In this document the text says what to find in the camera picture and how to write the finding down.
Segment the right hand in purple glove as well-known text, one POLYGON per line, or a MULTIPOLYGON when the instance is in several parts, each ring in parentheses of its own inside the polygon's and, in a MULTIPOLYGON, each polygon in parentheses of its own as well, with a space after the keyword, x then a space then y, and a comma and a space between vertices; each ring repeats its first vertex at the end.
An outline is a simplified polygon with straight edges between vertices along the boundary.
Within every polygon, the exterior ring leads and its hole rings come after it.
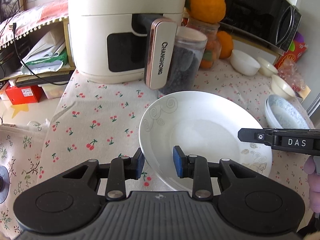
POLYGON ((319 174, 316 172, 313 156, 310 155, 308 157, 303 170, 308 175, 310 209, 315 213, 319 213, 319 174))

